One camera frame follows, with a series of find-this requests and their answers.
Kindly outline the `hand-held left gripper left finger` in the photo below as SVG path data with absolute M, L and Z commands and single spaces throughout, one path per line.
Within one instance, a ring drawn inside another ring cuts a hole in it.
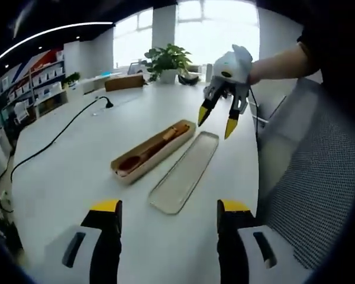
M 45 247 L 44 283 L 117 283 L 121 233 L 122 201 L 95 204 Z

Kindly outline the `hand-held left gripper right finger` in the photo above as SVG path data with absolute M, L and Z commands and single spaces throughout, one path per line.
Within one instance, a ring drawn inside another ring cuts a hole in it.
M 239 201 L 217 200 L 221 283 L 295 283 L 292 246 Z

